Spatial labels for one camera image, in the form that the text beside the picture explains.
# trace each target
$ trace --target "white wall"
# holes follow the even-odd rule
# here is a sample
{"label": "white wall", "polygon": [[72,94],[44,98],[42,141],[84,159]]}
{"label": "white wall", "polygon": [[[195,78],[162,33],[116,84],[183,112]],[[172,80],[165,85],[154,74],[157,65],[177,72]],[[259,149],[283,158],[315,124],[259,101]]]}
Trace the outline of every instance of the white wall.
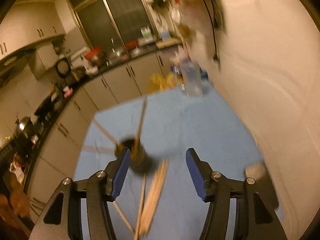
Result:
{"label": "white wall", "polygon": [[222,5],[220,68],[198,46],[191,55],[257,139],[286,234],[299,239],[320,207],[320,34],[299,0]]}
{"label": "white wall", "polygon": [[54,68],[36,80],[27,64],[24,69],[0,89],[0,147],[5,137],[15,129],[16,114],[19,118],[33,115],[42,101],[49,95],[52,83],[59,80]]}
{"label": "white wall", "polygon": [[78,27],[73,20],[67,0],[55,0],[54,3],[65,32],[68,33]]}

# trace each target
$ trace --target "window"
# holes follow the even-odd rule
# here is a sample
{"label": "window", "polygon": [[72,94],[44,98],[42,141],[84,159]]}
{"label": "window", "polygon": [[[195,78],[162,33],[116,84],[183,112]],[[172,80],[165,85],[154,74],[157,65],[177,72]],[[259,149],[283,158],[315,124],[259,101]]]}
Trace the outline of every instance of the window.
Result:
{"label": "window", "polygon": [[142,36],[141,28],[152,29],[141,0],[106,0],[124,43]]}
{"label": "window", "polygon": [[77,13],[92,47],[100,47],[108,52],[113,47],[122,46],[103,0],[98,0]]}
{"label": "window", "polygon": [[75,12],[90,44],[105,52],[142,37],[142,27],[153,29],[142,0],[86,0]]}

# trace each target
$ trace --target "window frame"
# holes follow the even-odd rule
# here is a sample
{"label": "window frame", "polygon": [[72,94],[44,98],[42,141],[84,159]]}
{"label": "window frame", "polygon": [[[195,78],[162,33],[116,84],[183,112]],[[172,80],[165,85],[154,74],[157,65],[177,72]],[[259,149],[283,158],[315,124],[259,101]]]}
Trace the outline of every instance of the window frame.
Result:
{"label": "window frame", "polygon": [[[89,38],[88,38],[88,36],[87,36],[87,34],[86,34],[86,32],[85,32],[82,24],[81,24],[81,20],[80,20],[80,18],[79,18],[79,16],[78,16],[78,13],[77,13],[77,12],[80,11],[80,10],[82,10],[82,9],[84,9],[84,8],[86,8],[87,6],[89,6],[90,4],[92,4],[92,3],[96,2],[96,1],[98,1],[98,0],[84,0],[84,1],[82,1],[81,3],[79,3],[76,7],[73,8],[70,0],[68,0],[68,5],[69,5],[70,11],[71,11],[71,13],[72,13],[73,19],[74,19],[74,21],[76,22],[76,24],[78,25],[78,27],[79,27],[79,29],[80,29],[80,31],[81,31],[81,33],[82,33],[82,36],[84,37],[87,45],[88,45],[90,48],[92,48],[92,45],[91,45],[91,43],[90,43],[90,40],[89,40]],[[121,36],[121,34],[120,34],[120,31],[119,31],[119,29],[118,29],[118,27],[117,27],[117,25],[116,25],[116,22],[115,22],[115,20],[114,20],[114,17],[113,17],[113,15],[112,15],[111,11],[110,11],[109,6],[108,6],[108,3],[107,3],[106,0],[102,0],[102,1],[103,1],[104,4],[105,4],[106,10],[107,10],[107,12],[108,12],[108,14],[109,14],[109,17],[110,17],[110,19],[111,19],[113,28],[116,30],[116,33],[117,33],[117,35],[118,35],[118,37],[119,37],[119,39],[120,39],[120,41],[121,41],[121,43],[122,43],[122,46],[124,47],[124,49],[126,49],[125,44],[124,44],[124,41],[123,41],[122,36]],[[150,22],[150,24],[151,24],[152,32],[153,32],[154,35],[157,37],[157,39],[159,39],[159,33],[158,33],[157,28],[156,28],[156,25],[155,25],[155,23],[154,23],[154,21],[153,21],[153,18],[152,18],[151,12],[150,12],[150,10],[149,10],[149,7],[148,7],[148,5],[147,5],[147,3],[146,3],[146,0],[141,0],[141,1],[142,1],[142,4],[143,4],[144,9],[145,9],[145,11],[146,11],[146,14],[147,14],[147,16],[148,16],[149,22]]]}

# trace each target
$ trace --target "red container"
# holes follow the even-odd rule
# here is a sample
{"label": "red container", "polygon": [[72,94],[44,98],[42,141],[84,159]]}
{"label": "red container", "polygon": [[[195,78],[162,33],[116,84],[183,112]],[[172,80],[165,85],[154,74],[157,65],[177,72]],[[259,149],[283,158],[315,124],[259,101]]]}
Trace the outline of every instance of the red container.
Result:
{"label": "red container", "polygon": [[125,47],[126,47],[127,49],[134,49],[136,46],[138,46],[138,40],[128,41],[128,42],[125,44]]}
{"label": "red container", "polygon": [[102,49],[100,47],[95,47],[92,50],[90,50],[88,54],[84,56],[84,58],[90,61],[90,59],[92,59],[94,56],[99,55],[101,51]]}

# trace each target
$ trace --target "range hood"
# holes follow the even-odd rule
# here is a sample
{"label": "range hood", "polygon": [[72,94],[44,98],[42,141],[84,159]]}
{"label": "range hood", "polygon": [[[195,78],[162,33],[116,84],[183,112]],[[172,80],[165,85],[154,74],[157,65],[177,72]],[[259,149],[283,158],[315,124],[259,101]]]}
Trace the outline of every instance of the range hood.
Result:
{"label": "range hood", "polygon": [[0,61],[0,88],[16,76],[27,64],[35,49],[17,51]]}

